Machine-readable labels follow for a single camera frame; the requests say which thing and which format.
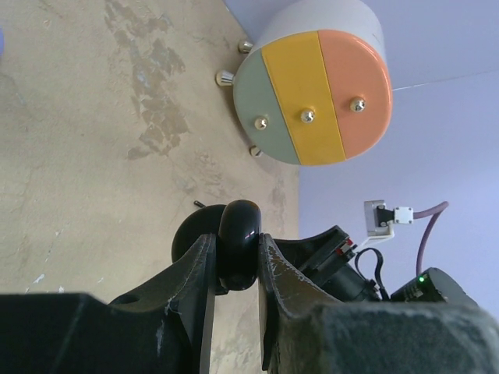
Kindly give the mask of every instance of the electrical connector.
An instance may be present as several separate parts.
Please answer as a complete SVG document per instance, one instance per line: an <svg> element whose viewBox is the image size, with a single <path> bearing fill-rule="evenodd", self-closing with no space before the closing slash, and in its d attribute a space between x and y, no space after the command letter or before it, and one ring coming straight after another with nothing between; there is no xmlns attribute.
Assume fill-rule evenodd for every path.
<svg viewBox="0 0 499 374"><path fill-rule="evenodd" d="M397 206L394 211L393 221L396 224L411 224L414 222L414 212L407 206Z"/></svg>

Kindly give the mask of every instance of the lavender wall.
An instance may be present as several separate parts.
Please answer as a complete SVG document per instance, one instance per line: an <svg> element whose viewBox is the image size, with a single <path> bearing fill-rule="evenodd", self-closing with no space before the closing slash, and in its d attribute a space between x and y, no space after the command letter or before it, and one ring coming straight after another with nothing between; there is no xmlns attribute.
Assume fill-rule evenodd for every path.
<svg viewBox="0 0 499 374"><path fill-rule="evenodd" d="M225 3L256 39L275 12L295 1ZM384 30L397 89L393 119L368 153L343 164L302 168L300 235L339 224L361 241L366 199L416 209L447 199L451 206L434 228L424 266L449 272L499 317L499 2L364 2ZM414 276L425 224L398 227L397 237L380 245L390 290ZM372 264L371 258L363 262L366 271Z"/></svg>
<svg viewBox="0 0 499 374"><path fill-rule="evenodd" d="M423 265L452 275L499 316L499 72L395 92L393 119L368 153L345 163L300 171L300 235L334 224L365 238L363 201L422 210L446 199ZM426 221L397 226L379 246L389 290L414 277ZM364 263L366 271L373 262Z"/></svg>

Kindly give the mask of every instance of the purple cable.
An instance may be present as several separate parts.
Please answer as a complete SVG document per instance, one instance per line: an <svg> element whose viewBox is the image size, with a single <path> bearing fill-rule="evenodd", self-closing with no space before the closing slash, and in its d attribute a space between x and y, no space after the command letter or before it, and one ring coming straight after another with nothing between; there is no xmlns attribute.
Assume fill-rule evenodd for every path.
<svg viewBox="0 0 499 374"><path fill-rule="evenodd" d="M426 243L428 242L428 238L430 237L431 230L434 228L435 222L437 222L438 217L448 206L449 203L447 201L444 201L443 203L440 203L434 206L433 208L414 213L415 220L432 216L430 222L428 222L428 225L426 226L426 230L424 231L423 237L421 238L421 242L419 244L418 256L416 260L416 276L421 274L421 268L423 266L424 249L426 247Z"/></svg>

